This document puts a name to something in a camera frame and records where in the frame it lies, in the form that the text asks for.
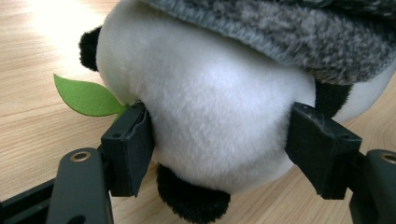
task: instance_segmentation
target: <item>panda ear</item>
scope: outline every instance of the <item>panda ear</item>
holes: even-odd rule
[[[79,40],[79,60],[85,67],[94,72],[98,71],[96,66],[96,48],[98,46],[99,34],[102,26],[84,33]]]

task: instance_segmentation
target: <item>wooden surface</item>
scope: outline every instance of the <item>wooden surface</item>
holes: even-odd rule
[[[88,118],[64,104],[53,74],[101,83],[78,60],[81,34],[100,25],[116,1],[2,0],[0,5],[0,200],[55,177],[59,159],[98,147],[113,118]],[[396,79],[376,104],[345,125],[362,151],[396,148]],[[138,198],[113,198],[116,223],[185,223],[159,198],[150,165]],[[298,168],[275,183],[234,195],[218,223],[351,223],[350,192],[324,201]]]

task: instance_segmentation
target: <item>white fur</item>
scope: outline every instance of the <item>white fur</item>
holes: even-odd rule
[[[373,105],[387,87],[395,70],[396,61],[372,80],[353,85],[346,103],[337,112],[333,119],[337,122],[344,122],[366,111]]]
[[[108,15],[97,65],[121,102],[146,104],[157,162],[192,184],[229,193],[289,170],[290,107],[315,102],[314,79],[299,69],[136,0]]]

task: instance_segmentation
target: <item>black metal bracket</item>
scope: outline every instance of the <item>black metal bracket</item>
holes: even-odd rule
[[[129,107],[102,136],[102,145],[74,150],[58,174],[0,204],[0,223],[111,224],[113,196],[137,196],[151,161],[154,141],[149,112]]]
[[[354,192],[356,224],[396,223],[396,153],[359,152],[361,139],[308,105],[296,103],[286,152],[324,199]],[[98,150],[66,154],[56,179],[0,204],[0,223],[113,223],[108,191],[137,196],[154,148],[149,112],[131,106],[103,135]]]
[[[323,199],[354,194],[357,224],[396,223],[396,153],[359,152],[361,139],[309,105],[293,106],[286,152]]]

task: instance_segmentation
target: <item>black plush foot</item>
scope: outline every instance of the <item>black plush foot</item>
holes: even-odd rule
[[[84,33],[79,40],[79,60],[85,67],[97,72],[96,66],[96,48],[98,46],[98,39],[100,29],[98,27],[90,32]]]
[[[158,167],[157,174],[161,198],[174,213],[189,222],[209,223],[226,213],[230,194],[189,184],[162,165]]]

